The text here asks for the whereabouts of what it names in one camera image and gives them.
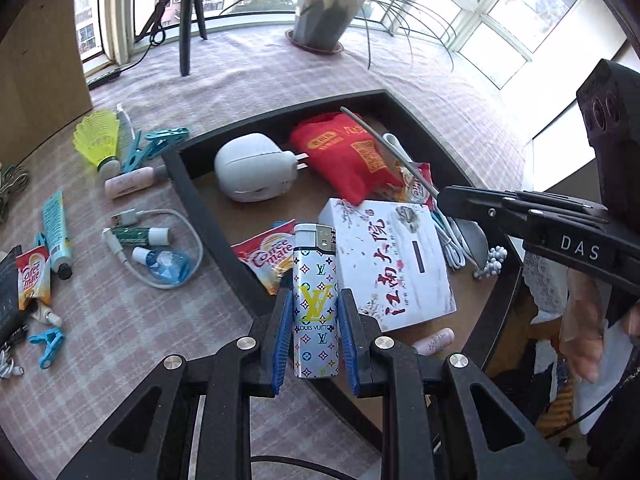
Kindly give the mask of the person right hand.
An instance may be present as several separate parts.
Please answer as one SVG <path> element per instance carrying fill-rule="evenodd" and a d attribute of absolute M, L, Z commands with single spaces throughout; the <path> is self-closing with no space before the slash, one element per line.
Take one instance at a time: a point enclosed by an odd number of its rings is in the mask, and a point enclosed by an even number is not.
<path fill-rule="evenodd" d="M 567 273 L 568 303 L 562 317 L 560 349 L 577 380 L 594 384 L 604 355 L 604 304 L 597 282 L 574 269 Z"/>

